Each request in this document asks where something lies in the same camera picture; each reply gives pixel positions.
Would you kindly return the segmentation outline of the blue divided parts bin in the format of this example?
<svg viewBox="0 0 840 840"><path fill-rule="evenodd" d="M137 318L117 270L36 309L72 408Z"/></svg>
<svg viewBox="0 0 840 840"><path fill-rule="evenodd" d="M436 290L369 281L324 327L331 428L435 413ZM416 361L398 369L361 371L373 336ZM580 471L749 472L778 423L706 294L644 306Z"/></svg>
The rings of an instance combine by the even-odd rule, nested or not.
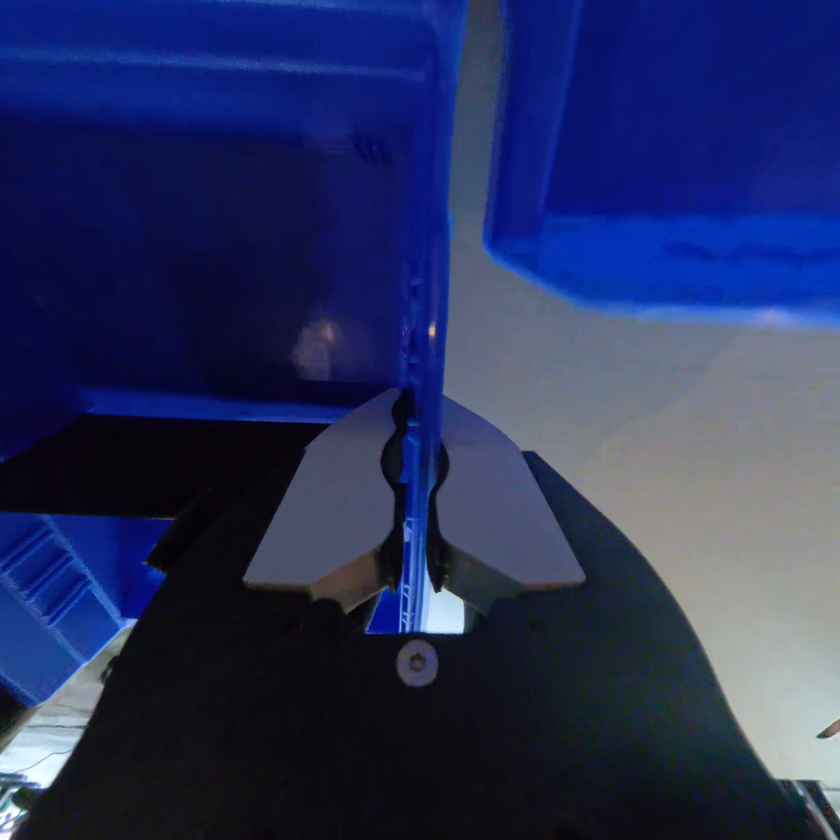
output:
<svg viewBox="0 0 840 840"><path fill-rule="evenodd" d="M2 2L2 697L268 441L410 392L432 487L466 2Z"/></svg>

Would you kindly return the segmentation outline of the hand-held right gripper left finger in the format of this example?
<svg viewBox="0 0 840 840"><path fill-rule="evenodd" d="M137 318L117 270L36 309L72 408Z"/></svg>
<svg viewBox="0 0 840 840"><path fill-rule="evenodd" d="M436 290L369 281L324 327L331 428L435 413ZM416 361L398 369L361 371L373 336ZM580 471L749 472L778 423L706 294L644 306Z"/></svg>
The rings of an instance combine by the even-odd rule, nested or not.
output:
<svg viewBox="0 0 840 840"><path fill-rule="evenodd" d="M391 388L307 447L243 576L255 592L331 600L345 613L402 582L413 402Z"/></svg>

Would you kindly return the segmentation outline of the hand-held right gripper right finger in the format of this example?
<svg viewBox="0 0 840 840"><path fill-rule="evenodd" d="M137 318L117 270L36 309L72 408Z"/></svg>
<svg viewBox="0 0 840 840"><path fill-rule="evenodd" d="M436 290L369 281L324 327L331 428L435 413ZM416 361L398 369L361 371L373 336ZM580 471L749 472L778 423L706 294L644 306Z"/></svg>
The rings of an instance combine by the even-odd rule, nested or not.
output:
<svg viewBox="0 0 840 840"><path fill-rule="evenodd" d="M484 615L502 599L585 582L520 448L447 396L428 500L427 572L435 592Z"/></svg>

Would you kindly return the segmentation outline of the blue plastic bin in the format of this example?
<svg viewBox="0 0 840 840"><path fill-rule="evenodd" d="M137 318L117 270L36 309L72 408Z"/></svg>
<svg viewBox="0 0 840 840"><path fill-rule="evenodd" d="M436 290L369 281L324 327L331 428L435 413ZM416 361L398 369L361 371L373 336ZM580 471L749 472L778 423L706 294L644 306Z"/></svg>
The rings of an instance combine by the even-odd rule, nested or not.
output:
<svg viewBox="0 0 840 840"><path fill-rule="evenodd" d="M492 258L605 311L838 328L838 2L504 9Z"/></svg>

